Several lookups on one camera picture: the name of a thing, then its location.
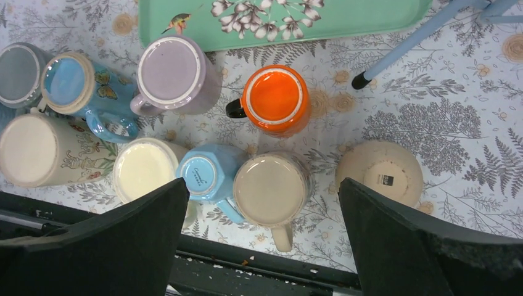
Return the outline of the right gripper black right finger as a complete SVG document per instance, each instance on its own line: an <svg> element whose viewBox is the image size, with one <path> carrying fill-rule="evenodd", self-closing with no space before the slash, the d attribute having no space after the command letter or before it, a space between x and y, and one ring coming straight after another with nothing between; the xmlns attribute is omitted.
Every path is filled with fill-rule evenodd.
<svg viewBox="0 0 523 296"><path fill-rule="evenodd" d="M351 178L339 202L364 295L521 295L522 240L458 226Z"/></svg>

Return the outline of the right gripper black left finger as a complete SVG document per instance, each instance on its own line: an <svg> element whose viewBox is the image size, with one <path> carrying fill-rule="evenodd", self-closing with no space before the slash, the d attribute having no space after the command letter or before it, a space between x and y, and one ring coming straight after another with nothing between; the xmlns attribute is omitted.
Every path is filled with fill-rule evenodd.
<svg viewBox="0 0 523 296"><path fill-rule="evenodd" d="M2 295L163 295L189 192L178 178L42 236L1 241Z"/></svg>

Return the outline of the round beige glazed mug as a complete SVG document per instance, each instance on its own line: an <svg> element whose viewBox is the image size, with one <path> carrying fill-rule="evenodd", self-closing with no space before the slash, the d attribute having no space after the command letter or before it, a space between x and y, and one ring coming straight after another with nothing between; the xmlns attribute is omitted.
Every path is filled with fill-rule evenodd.
<svg viewBox="0 0 523 296"><path fill-rule="evenodd" d="M416 206L424 184L416 157L388 141L365 141L346 152L335 171L336 189L345 178L409 207Z"/></svg>

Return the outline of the beige seahorse print mug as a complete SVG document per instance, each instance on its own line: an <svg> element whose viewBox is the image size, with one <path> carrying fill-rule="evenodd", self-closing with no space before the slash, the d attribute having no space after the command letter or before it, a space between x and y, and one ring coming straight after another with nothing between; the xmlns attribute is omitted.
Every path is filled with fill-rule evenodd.
<svg viewBox="0 0 523 296"><path fill-rule="evenodd" d="M280 252L293 246L292 220L302 211L314 187L304 159L295 152L257 155L237 171L233 197L250 223L269 228Z"/></svg>

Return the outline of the orange mug with black handle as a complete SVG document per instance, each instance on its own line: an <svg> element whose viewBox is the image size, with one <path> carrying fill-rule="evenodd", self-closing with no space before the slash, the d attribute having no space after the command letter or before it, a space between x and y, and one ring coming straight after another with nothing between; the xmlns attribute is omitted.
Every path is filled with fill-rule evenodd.
<svg viewBox="0 0 523 296"><path fill-rule="evenodd" d="M257 70L246 82L242 96L226 105L229 118L248 118L262 132L289 138L310 121L311 102L304 79L285 65Z"/></svg>

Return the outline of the light blue faceted mug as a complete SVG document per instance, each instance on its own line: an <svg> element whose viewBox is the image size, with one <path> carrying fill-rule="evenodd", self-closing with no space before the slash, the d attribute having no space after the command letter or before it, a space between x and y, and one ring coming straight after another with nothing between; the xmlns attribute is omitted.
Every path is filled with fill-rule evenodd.
<svg viewBox="0 0 523 296"><path fill-rule="evenodd" d="M176 177L183 178L190 199L218 207L233 223L245 221L236 209L233 182L249 156L240 148L204 144L191 149L179 161Z"/></svg>

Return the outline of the beige cartoon print mug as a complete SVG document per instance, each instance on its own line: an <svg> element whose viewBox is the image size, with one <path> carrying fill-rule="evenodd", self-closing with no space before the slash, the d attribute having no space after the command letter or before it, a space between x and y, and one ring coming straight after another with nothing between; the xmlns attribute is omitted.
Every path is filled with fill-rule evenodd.
<svg viewBox="0 0 523 296"><path fill-rule="evenodd" d="M25 188L93 182L111 174L117 152L82 120L25 114L2 132L1 172Z"/></svg>

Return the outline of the blue butterfly mug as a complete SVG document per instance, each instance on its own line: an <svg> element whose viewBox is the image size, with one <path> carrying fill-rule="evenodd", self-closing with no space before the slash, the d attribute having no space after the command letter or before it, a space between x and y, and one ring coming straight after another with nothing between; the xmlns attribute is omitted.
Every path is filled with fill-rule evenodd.
<svg viewBox="0 0 523 296"><path fill-rule="evenodd" d="M60 114L85 120L95 136L124 144L139 136L138 115L130 104L136 81L84 54L65 52L52 58L41 75L43 100Z"/></svg>

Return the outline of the lilac mug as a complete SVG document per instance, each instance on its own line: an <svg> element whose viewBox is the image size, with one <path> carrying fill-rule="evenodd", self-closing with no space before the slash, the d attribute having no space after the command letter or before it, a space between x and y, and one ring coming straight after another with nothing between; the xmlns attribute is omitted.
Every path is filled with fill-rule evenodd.
<svg viewBox="0 0 523 296"><path fill-rule="evenodd" d="M151 42L136 71L139 93L130 102L140 116L166 111L187 115L208 112L218 102L222 76L200 47L183 35Z"/></svg>

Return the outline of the grey mug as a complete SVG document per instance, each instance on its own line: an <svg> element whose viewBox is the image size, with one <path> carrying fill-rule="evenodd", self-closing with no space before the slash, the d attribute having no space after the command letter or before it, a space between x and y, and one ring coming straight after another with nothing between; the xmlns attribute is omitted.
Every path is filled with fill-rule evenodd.
<svg viewBox="0 0 523 296"><path fill-rule="evenodd" d="M24 42L1 51L1 104L12 109L36 107L41 100L40 80L53 55Z"/></svg>

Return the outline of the green floral bird tray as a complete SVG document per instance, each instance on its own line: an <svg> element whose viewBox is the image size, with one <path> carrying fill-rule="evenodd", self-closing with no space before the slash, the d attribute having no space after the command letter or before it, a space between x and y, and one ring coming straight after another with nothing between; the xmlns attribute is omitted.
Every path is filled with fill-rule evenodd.
<svg viewBox="0 0 523 296"><path fill-rule="evenodd" d="M139 1L144 46L180 32L205 52L381 34L418 24L432 1Z"/></svg>

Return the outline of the light blue tripod stand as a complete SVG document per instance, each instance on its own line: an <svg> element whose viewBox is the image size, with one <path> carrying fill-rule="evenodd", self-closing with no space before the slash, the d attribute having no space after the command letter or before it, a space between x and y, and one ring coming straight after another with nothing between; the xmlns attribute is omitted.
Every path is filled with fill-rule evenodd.
<svg viewBox="0 0 523 296"><path fill-rule="evenodd" d="M429 35L453 18L460 9L465 7L471 6L481 10L479 19L486 23L522 23L521 15L504 14L516 3L517 0L498 0L493 2L474 0L450 1L441 11L431 17L425 24L421 25L420 28L410 34L372 67L354 77L352 87L356 90L366 87L380 72L383 72L409 50L428 38Z"/></svg>

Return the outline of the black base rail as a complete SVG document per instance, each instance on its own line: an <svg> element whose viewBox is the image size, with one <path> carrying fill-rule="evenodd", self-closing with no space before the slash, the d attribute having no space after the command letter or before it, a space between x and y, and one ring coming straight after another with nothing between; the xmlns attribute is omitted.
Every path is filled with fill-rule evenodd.
<svg viewBox="0 0 523 296"><path fill-rule="evenodd" d="M1 193L1 235L41 234L93 213ZM168 281L181 295L362 295L358 276L210 240L181 235Z"/></svg>

